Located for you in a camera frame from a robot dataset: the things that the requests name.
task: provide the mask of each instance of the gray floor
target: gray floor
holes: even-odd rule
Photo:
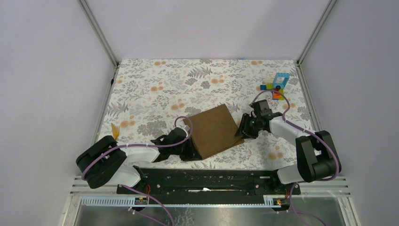
[[[339,204],[334,198],[295,198],[297,210],[320,217],[329,226],[344,226]],[[267,214],[270,208],[169,208],[176,226],[296,226],[303,225],[294,213]],[[170,224],[162,208],[152,207],[143,213]],[[322,225],[312,217],[303,216],[312,226]],[[124,207],[82,206],[76,226],[159,226],[147,218],[132,215]]]

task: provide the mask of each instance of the floral tablecloth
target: floral tablecloth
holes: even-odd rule
[[[259,93],[267,74],[290,73],[284,89],[291,104],[287,118],[311,129],[301,85],[293,60],[143,60],[124,59],[119,68],[100,130],[111,135],[111,123],[120,126],[119,143],[146,143],[173,128],[178,116],[192,116],[226,104],[239,125],[243,113]],[[287,108],[285,101],[266,98],[274,112]],[[263,131],[255,140],[203,161],[183,162],[178,156],[158,162],[137,162],[140,167],[274,170],[296,163],[295,147]]]

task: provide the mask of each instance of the metal grate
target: metal grate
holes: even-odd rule
[[[114,206],[114,207],[142,207],[143,205],[135,205],[135,198],[139,197],[101,197],[101,196],[83,196],[81,205],[83,206]],[[159,205],[151,204],[148,207],[159,207]],[[264,197],[264,204],[166,204],[166,207],[251,207],[251,208],[279,208],[273,205],[273,198]]]

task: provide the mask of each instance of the brown cardboard box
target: brown cardboard box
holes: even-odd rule
[[[226,105],[220,105],[189,118],[193,123],[191,138],[202,159],[244,142],[241,137],[234,136],[238,127]]]

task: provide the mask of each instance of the white wall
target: white wall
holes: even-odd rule
[[[77,1],[1,1],[0,225],[58,223],[112,69]]]
[[[399,1],[338,1],[303,65],[363,226],[398,225]]]
[[[123,58],[297,59],[328,0],[88,0]]]

